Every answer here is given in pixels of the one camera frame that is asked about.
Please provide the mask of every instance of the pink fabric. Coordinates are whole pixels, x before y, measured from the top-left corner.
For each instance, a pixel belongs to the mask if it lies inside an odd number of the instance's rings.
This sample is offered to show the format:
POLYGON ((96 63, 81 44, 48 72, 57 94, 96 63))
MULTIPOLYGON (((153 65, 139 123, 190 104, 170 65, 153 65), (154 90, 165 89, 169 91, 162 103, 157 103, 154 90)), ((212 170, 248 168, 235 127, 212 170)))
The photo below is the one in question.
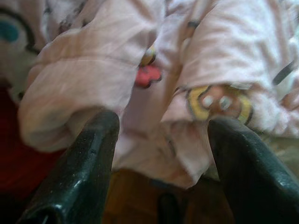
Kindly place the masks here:
POLYGON ((290 89, 272 84, 298 58, 290 48, 295 2, 210 1, 182 70, 182 36, 194 4, 201 1, 106 0, 86 27, 59 35, 29 74, 19 110, 24 141, 40 151, 67 147, 106 107, 121 118, 114 168, 188 188, 213 157, 207 122, 191 116, 185 92, 173 93, 177 87, 235 82, 252 86, 246 91, 255 110, 250 127, 299 138, 298 70, 285 84, 290 89), (137 66, 152 43, 162 80, 148 89, 135 88, 137 66))

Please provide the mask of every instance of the wooden floor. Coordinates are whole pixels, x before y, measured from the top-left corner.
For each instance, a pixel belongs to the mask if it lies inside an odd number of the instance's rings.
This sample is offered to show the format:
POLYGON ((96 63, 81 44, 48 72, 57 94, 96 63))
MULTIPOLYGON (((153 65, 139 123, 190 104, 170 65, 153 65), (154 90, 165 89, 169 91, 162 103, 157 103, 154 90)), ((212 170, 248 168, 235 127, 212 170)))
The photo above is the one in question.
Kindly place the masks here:
POLYGON ((111 179, 103 224, 156 224, 157 199, 164 192, 177 196, 185 210, 185 224, 234 223, 229 205, 216 182, 200 180, 190 190, 162 188, 142 175, 120 171, 111 179))

